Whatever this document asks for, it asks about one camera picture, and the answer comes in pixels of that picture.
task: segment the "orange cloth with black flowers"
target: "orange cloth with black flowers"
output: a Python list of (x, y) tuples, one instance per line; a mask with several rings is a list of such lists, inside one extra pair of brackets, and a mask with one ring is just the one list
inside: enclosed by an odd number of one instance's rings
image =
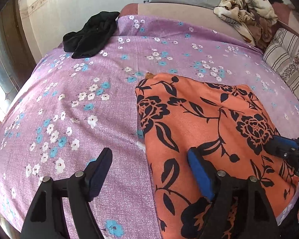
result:
[[(196, 238), (211, 204), (202, 197), (187, 162), (190, 147), (217, 170), (256, 176), (278, 216), (292, 199), (299, 178), (263, 145), (279, 134), (262, 103), (246, 85), (201, 83), (161, 73), (136, 87), (137, 109), (153, 173), (155, 203), (164, 239)], [(228, 217), (230, 238), (237, 201)]]

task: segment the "bed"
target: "bed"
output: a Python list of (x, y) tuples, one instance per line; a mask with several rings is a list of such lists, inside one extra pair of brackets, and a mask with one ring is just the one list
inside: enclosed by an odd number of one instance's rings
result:
[[(123, 9), (116, 33), (94, 57), (74, 60), (62, 45), (50, 51), (0, 125), (0, 212), (17, 230), (45, 175), (67, 178), (109, 147), (112, 167), (90, 204), (105, 238), (162, 237), (136, 109), (135, 87), (147, 72), (246, 84), (280, 134), (299, 137), (297, 98), (232, 27), (211, 20), (204, 8), (133, 10)], [(299, 184), (286, 195), (278, 224), (298, 196)], [(70, 237), (77, 238), (67, 201), (64, 209)]]

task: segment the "silver bolt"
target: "silver bolt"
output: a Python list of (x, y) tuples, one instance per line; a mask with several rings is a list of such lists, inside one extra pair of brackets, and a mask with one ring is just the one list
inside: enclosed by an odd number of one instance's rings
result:
[(223, 170), (219, 170), (219, 171), (217, 172), (217, 175), (220, 176), (220, 177), (224, 177), (224, 176), (226, 175), (226, 172), (223, 171)]
[(250, 176), (249, 178), (252, 182), (257, 182), (258, 180), (255, 176)]
[(50, 180), (50, 176), (44, 176), (42, 181), (43, 182), (48, 182)]
[(77, 171), (74, 175), (75, 175), (75, 177), (82, 177), (83, 174), (84, 174), (83, 171)]

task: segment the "purple floral bedsheet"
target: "purple floral bedsheet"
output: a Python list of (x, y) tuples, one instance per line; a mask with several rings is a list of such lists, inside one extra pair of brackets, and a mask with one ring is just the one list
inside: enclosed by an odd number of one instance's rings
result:
[[(299, 102), (258, 49), (183, 22), (121, 17), (98, 55), (74, 60), (62, 46), (46, 55), (0, 125), (0, 212), (16, 229), (43, 176), (70, 177), (109, 147), (113, 164), (90, 204), (104, 236), (161, 238), (134, 91), (146, 72), (247, 84), (281, 135), (299, 137)], [(66, 200), (64, 208), (77, 238)]]

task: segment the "striped sofa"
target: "striped sofa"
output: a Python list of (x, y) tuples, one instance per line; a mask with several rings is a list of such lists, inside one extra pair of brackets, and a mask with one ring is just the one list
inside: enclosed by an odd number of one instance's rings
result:
[(299, 37), (280, 28), (267, 47), (263, 60), (281, 76), (299, 100)]

